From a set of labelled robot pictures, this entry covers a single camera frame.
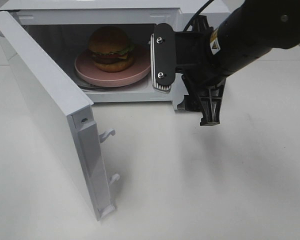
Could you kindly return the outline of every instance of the label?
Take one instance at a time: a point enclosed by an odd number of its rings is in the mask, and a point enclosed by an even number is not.
[[[219,52],[221,50],[221,47],[220,47],[220,44],[218,41],[218,30],[219,30],[219,28],[214,30],[214,32],[211,34],[211,37],[210,37],[210,48],[211,48],[211,52],[213,55],[216,55],[217,52]]]

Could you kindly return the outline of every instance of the microwave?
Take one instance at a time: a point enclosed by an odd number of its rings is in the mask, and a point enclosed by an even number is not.
[[[53,147],[91,211],[99,220],[115,209],[101,143],[114,129],[99,134],[94,103],[171,102],[177,110],[187,90],[180,74],[169,93],[154,90],[151,72],[123,87],[98,88],[74,71],[77,55],[102,26],[123,29],[150,52],[156,25],[182,31],[202,0],[9,0],[0,8],[0,44],[33,120]],[[203,13],[212,27],[230,14],[221,0]]]

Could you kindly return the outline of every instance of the open microwave door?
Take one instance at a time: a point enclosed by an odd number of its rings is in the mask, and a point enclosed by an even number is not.
[[[99,220],[114,206],[93,102],[6,11],[0,44],[33,120]]]

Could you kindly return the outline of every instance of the cable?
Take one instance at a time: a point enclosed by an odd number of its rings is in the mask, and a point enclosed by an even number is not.
[[[200,13],[205,10],[214,0],[209,0],[207,1],[189,20],[189,22],[185,25],[183,31],[186,32],[188,30],[188,28],[190,27],[190,25],[192,24],[192,22],[195,20],[196,17],[198,17],[200,15]]]

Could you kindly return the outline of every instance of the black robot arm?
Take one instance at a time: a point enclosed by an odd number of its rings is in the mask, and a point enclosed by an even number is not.
[[[300,43],[300,0],[245,0],[216,29],[204,15],[190,25],[182,32],[165,23],[155,27],[153,86],[168,90],[181,73],[188,91],[183,108],[202,112],[200,125],[216,125],[227,77],[272,48]]]

